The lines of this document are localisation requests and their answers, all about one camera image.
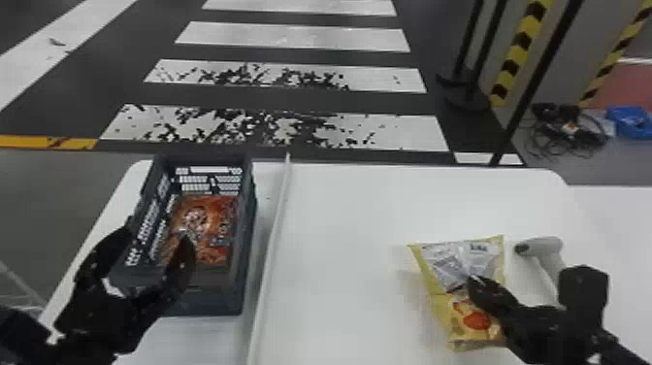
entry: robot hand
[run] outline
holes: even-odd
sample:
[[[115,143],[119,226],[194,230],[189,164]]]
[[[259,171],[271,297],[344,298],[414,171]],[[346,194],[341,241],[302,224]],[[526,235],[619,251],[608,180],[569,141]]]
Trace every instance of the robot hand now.
[[[0,311],[0,345],[20,364],[111,364],[118,354],[133,352],[149,327],[173,306],[195,270],[192,242],[183,237],[161,281],[136,294],[108,293],[104,279],[127,246],[131,232],[119,228],[104,238],[75,275],[70,301],[54,322],[61,332],[49,345],[50,332],[32,317]]]

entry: metal stand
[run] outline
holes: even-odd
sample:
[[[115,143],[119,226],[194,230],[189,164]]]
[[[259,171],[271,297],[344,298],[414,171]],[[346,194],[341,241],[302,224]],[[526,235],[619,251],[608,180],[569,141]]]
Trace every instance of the metal stand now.
[[[467,60],[467,55],[469,55],[469,48],[471,47],[471,41],[473,40],[473,35],[475,34],[475,29],[477,27],[477,21],[480,19],[480,13],[484,7],[484,0],[475,0],[473,5],[473,11],[471,12],[471,18],[467,24],[467,30],[464,33],[464,40],[462,41],[462,47],[460,48],[460,53],[457,55],[457,60],[455,61],[455,68],[453,69],[453,76],[449,79],[440,74],[437,74],[437,82],[444,87],[451,86],[465,86],[469,82],[462,80],[462,70],[464,70],[464,61]]]
[[[498,0],[494,14],[491,16],[487,33],[482,41],[480,53],[475,60],[473,74],[471,79],[466,83],[466,87],[464,89],[453,88],[447,90],[445,98],[455,107],[470,112],[483,112],[489,110],[491,107],[489,98],[480,90],[478,82],[487,63],[489,51],[494,44],[494,39],[496,38],[496,33],[498,33],[498,27],[501,25],[506,6],[507,0]]]
[[[548,46],[545,48],[541,61],[538,63],[538,66],[530,79],[530,83],[528,83],[528,87],[525,89],[521,100],[518,102],[514,114],[511,116],[511,120],[507,125],[503,139],[498,145],[493,157],[491,157],[491,161],[489,161],[489,166],[496,167],[501,162],[505,150],[511,143],[511,139],[514,137],[514,133],[516,133],[516,129],[521,123],[521,119],[523,119],[523,116],[528,111],[528,107],[532,103],[538,87],[541,85],[545,74],[548,72],[559,47],[562,45],[564,38],[566,38],[569,29],[571,29],[572,23],[577,17],[577,13],[579,13],[579,9],[582,7],[583,3],[584,0],[570,0],[566,6],[562,19],[559,21],[559,25],[557,25],[557,29],[555,29],[555,32],[550,39],[550,43],[548,43]]]

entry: floor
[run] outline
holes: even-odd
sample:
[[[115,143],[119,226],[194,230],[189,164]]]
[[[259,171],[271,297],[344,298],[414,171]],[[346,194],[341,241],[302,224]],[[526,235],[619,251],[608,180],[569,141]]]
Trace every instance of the floor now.
[[[0,146],[486,163],[502,127],[435,81],[470,6],[85,0],[0,54]]]
[[[48,300],[122,175],[147,158],[0,149],[2,262]],[[2,295],[15,290],[0,282]]]
[[[642,57],[624,57],[616,64],[609,78],[592,101],[588,111],[595,116],[604,116],[604,110],[614,105],[638,105],[652,110],[652,61]],[[525,119],[523,126],[533,119]],[[567,183],[590,185],[652,185],[652,170],[649,161],[652,143],[649,140],[631,140],[622,136],[609,139],[605,147],[590,158],[570,153],[552,159],[537,158],[524,148],[528,130],[517,131],[513,143],[530,167],[555,171]]]

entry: yellow floor tape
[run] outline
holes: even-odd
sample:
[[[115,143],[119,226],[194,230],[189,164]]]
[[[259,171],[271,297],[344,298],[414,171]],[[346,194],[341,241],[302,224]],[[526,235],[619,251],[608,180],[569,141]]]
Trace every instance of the yellow floor tape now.
[[[0,135],[0,148],[93,149],[97,139]]]

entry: blue box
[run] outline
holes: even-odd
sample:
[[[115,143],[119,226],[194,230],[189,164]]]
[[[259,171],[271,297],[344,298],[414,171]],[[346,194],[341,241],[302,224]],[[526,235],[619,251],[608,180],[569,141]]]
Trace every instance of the blue box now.
[[[609,107],[606,118],[616,123],[616,133],[620,136],[635,140],[652,139],[652,119],[641,107]]]

